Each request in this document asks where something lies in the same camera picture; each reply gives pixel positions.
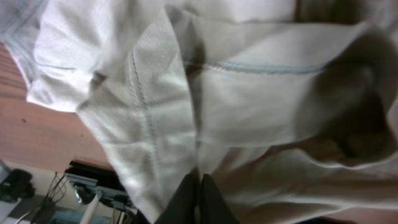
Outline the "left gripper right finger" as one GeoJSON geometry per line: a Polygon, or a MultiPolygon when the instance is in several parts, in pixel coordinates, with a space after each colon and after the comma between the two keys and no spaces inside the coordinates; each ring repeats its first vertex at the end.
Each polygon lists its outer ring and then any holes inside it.
{"type": "Polygon", "coordinates": [[[201,224],[239,224],[209,174],[201,180],[199,209],[201,224]]]}

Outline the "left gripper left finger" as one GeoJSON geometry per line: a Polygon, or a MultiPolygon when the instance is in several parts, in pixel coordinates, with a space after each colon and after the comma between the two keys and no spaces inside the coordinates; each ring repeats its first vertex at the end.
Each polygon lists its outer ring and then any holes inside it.
{"type": "Polygon", "coordinates": [[[196,189],[196,179],[187,174],[155,224],[195,223],[196,189]]]}

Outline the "beige t-shirt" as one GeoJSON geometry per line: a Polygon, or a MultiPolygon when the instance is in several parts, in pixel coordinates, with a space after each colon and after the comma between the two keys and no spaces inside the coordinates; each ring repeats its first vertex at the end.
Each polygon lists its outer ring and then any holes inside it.
{"type": "Polygon", "coordinates": [[[189,174],[241,223],[397,208],[396,1],[2,1],[1,41],[150,222],[189,174]]]}

